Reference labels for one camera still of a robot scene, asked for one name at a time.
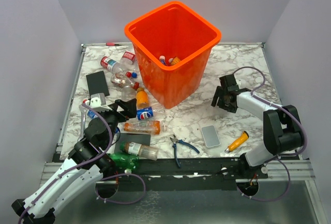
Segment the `small orange juice bottle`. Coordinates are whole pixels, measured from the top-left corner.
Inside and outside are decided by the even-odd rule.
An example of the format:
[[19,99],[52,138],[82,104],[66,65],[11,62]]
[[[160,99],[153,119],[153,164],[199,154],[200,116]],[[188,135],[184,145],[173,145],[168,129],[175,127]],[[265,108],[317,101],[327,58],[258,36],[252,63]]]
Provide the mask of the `small orange juice bottle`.
[[137,88],[136,100],[137,109],[144,109],[149,107],[149,98],[144,88]]

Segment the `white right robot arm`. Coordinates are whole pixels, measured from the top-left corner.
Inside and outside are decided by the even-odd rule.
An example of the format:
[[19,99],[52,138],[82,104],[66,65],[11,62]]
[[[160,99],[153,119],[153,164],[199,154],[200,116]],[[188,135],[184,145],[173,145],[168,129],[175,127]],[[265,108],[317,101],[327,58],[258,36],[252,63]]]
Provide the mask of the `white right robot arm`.
[[247,88],[240,89],[233,74],[222,76],[219,81],[211,106],[231,113],[243,109],[263,122],[263,143],[238,159],[237,171],[241,177],[249,178],[266,162],[305,146],[307,135],[293,105],[274,104]]

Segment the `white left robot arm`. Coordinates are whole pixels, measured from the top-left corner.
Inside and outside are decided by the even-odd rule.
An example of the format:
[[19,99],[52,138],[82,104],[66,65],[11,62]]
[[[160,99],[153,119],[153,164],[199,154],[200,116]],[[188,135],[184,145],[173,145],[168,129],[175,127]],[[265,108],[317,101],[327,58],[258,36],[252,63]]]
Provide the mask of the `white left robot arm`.
[[98,180],[108,180],[116,172],[115,162],[107,155],[120,123],[137,115],[137,101],[116,100],[101,105],[94,99],[81,104],[82,114],[95,114],[68,158],[35,193],[17,199],[12,209],[19,223],[54,223],[55,216],[86,187]]

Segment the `brown tea bottle white label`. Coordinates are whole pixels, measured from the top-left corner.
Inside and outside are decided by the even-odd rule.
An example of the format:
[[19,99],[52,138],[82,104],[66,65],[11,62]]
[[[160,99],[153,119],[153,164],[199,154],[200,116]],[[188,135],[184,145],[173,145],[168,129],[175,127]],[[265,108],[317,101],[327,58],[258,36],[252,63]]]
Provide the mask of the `brown tea bottle white label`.
[[157,148],[140,143],[122,142],[120,144],[120,150],[127,154],[136,155],[153,161],[158,159],[159,150]]

